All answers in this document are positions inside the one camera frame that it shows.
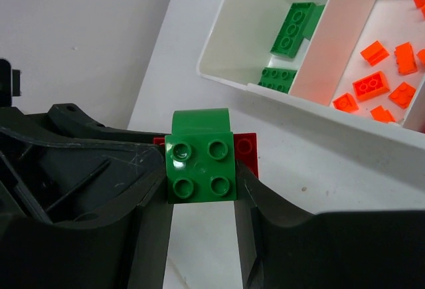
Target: white plastic bin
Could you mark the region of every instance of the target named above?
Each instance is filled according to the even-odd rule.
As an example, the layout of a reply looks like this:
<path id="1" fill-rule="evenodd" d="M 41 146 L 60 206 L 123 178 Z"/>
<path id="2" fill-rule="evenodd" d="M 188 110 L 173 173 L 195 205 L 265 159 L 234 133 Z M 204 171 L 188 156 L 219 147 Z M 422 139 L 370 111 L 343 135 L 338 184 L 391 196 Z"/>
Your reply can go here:
<path id="1" fill-rule="evenodd" d="M 290 5 L 309 1 L 326 3 L 311 41 L 303 41 L 294 59 L 271 55 Z M 376 40 L 390 56 L 370 67 L 360 51 Z M 405 42 L 412 43 L 415 53 L 425 48 L 425 19 L 413 0 L 223 0 L 197 70 L 205 78 L 425 148 L 425 137 L 403 129 L 425 128 L 425 68 L 417 60 L 418 72 L 397 73 L 394 48 Z M 289 94 L 257 85 L 266 66 L 298 70 Z M 334 109 L 335 98 L 354 94 L 355 80 L 379 70 L 386 74 L 391 92 L 404 81 L 417 89 L 408 109 L 399 108 L 388 95 L 358 103 L 359 110 L 352 114 Z M 389 109 L 402 128 L 372 121 L 370 110 L 378 105 Z"/>

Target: white table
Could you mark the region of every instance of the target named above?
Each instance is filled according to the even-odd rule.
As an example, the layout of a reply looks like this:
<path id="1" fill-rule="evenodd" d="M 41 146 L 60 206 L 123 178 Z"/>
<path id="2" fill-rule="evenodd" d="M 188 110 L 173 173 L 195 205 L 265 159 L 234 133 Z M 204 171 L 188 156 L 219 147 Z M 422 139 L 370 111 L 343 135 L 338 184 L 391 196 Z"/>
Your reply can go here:
<path id="1" fill-rule="evenodd" d="M 258 134 L 262 182 L 297 206 L 425 208 L 421 151 L 197 76 L 220 2 L 171 0 L 130 129 L 171 132 L 175 110 L 228 107 L 234 132 Z M 241 288 L 233 204 L 176 205 L 169 264 L 189 288 Z"/>

